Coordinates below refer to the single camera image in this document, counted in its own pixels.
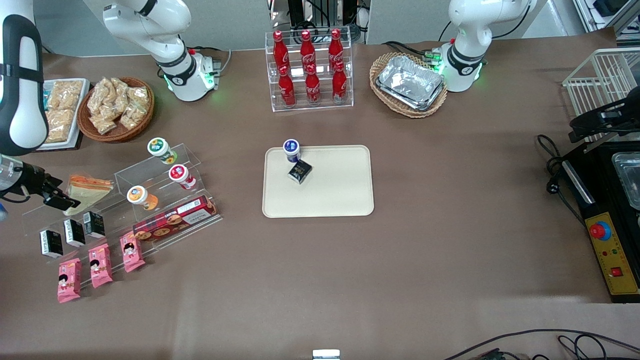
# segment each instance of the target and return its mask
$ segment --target red glass bottle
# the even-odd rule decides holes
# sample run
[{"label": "red glass bottle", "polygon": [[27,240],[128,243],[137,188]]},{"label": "red glass bottle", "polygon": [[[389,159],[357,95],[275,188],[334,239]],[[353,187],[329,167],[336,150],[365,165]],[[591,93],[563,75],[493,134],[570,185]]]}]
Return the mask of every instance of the red glass bottle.
[{"label": "red glass bottle", "polygon": [[329,71],[335,71],[335,64],[342,62],[342,42],[340,29],[331,30],[331,44],[329,45]]},{"label": "red glass bottle", "polygon": [[275,45],[273,46],[273,58],[276,61],[276,66],[280,72],[280,68],[285,68],[287,72],[291,68],[289,64],[289,50],[287,46],[282,42],[282,31],[277,30],[273,33],[273,40]]},{"label": "red glass bottle", "polygon": [[316,65],[309,65],[307,68],[307,79],[305,84],[307,86],[307,100],[309,105],[317,106],[320,104],[320,79],[316,75]]},{"label": "red glass bottle", "polygon": [[287,68],[281,67],[278,71],[280,72],[278,85],[280,86],[280,95],[282,95],[284,107],[292,108],[296,105],[296,94],[293,91],[293,81],[289,77]]},{"label": "red glass bottle", "polygon": [[335,64],[333,74],[333,102],[344,104],[347,101],[347,75],[344,74],[344,63],[340,61]]},{"label": "red glass bottle", "polygon": [[305,74],[309,74],[309,68],[313,67],[316,73],[316,49],[311,44],[311,32],[309,30],[302,31],[302,46],[300,47],[300,57],[302,58],[302,69]]}]

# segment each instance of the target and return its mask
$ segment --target pink snack package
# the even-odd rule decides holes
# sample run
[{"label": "pink snack package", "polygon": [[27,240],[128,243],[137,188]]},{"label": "pink snack package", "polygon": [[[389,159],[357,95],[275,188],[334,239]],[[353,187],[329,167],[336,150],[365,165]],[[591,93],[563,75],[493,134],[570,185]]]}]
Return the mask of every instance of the pink snack package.
[{"label": "pink snack package", "polygon": [[80,259],[71,259],[58,268],[58,302],[80,297]]},{"label": "pink snack package", "polygon": [[131,272],[145,264],[140,251],[140,241],[133,235],[133,231],[120,238],[120,248],[126,272]]},{"label": "pink snack package", "polygon": [[111,258],[109,244],[103,244],[89,250],[91,283],[94,288],[113,281],[111,276]]}]

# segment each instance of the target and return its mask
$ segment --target red emergency button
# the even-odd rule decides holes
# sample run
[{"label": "red emergency button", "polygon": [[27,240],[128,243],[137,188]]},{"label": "red emergency button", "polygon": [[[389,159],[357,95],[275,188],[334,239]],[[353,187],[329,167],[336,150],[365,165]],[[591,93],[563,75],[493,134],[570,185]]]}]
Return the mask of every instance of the red emergency button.
[{"label": "red emergency button", "polygon": [[606,241],[611,238],[611,228],[606,222],[598,221],[589,227],[589,234],[596,239]]}]

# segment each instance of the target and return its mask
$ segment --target acrylic display stand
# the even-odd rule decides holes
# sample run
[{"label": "acrylic display stand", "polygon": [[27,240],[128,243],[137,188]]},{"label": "acrylic display stand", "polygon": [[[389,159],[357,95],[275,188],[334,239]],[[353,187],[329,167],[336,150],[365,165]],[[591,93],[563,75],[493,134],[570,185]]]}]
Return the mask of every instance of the acrylic display stand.
[{"label": "acrylic display stand", "polygon": [[316,106],[309,105],[307,101],[306,76],[302,70],[302,60],[300,58],[302,30],[282,32],[282,41],[289,50],[290,76],[293,80],[293,90],[296,94],[296,105],[293,108],[286,108],[280,95],[280,87],[278,86],[280,74],[273,58],[273,33],[266,33],[267,76],[269,78],[269,91],[271,92],[271,108],[274,112],[353,106],[353,52],[351,32],[349,32],[349,27],[347,26],[339,27],[342,32],[344,74],[347,75],[347,99],[343,104],[333,102],[333,74],[329,72],[329,45],[331,44],[332,29],[335,28],[309,29],[311,31],[311,41],[316,49],[316,69],[320,79],[321,101]]},{"label": "acrylic display stand", "polygon": [[[57,259],[43,257],[47,260],[48,264],[56,266],[61,262],[79,258],[82,262],[81,288],[85,288],[91,284],[88,251],[98,245],[102,245],[103,243],[109,244],[111,267],[114,273],[123,269],[124,263],[122,262],[122,251],[120,249],[120,237],[132,231],[133,225],[159,212],[166,211],[173,206],[183,204],[202,195],[205,195],[212,201],[214,200],[212,195],[202,185],[202,178],[200,177],[200,172],[197,167],[200,164],[200,160],[198,160],[184,144],[172,147],[172,149],[177,153],[175,163],[185,165],[189,169],[189,173],[196,178],[197,182],[194,189],[185,190],[180,184],[170,180],[168,173],[171,165],[165,165],[158,158],[151,157],[113,174],[111,182],[114,188],[111,193],[79,214],[67,217],[62,211],[44,205],[23,214],[22,225],[24,234],[29,239],[29,244],[33,244],[34,251],[40,253],[40,231],[52,230],[60,233],[63,238],[65,255]],[[133,205],[127,200],[127,192],[135,185],[144,186],[149,193],[158,198],[158,206],[153,211],[144,210],[142,206]],[[106,236],[101,239],[85,236],[86,245],[79,248],[68,245],[65,241],[63,222],[68,218],[72,218],[82,223],[83,213],[87,211],[92,211],[103,217]],[[221,219],[220,214],[217,214],[166,238],[152,242],[141,241],[140,246],[143,257],[146,258],[167,246],[173,245],[190,234]]]}]

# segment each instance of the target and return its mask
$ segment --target brown table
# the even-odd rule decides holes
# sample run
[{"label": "brown table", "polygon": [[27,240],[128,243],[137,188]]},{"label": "brown table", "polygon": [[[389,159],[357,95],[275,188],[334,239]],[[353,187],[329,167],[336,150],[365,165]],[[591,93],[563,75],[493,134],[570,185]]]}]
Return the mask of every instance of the brown table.
[{"label": "brown table", "polygon": [[[496,41],[481,79],[424,120],[391,112],[371,92],[369,65],[384,46],[355,47],[353,109],[283,114],[269,107],[262,51],[234,53],[220,90],[194,103],[166,89],[150,56],[47,56],[46,78],[148,81],[157,116],[129,143],[85,140],[78,151],[31,154],[27,162],[63,179],[77,171],[108,176],[147,157],[146,141],[163,136],[202,160],[225,218],[125,280],[59,305],[55,267],[22,235],[19,214],[37,201],[8,206],[12,221],[0,224],[0,355],[283,360],[339,348],[347,360],[437,360],[535,327],[637,343],[640,305],[609,304],[584,230],[545,191],[547,157],[534,146],[545,133],[569,148],[560,82],[594,49],[614,46],[611,31]],[[290,137],[368,146],[374,213],[266,218],[264,153]],[[551,334],[496,345],[560,355]]]}]

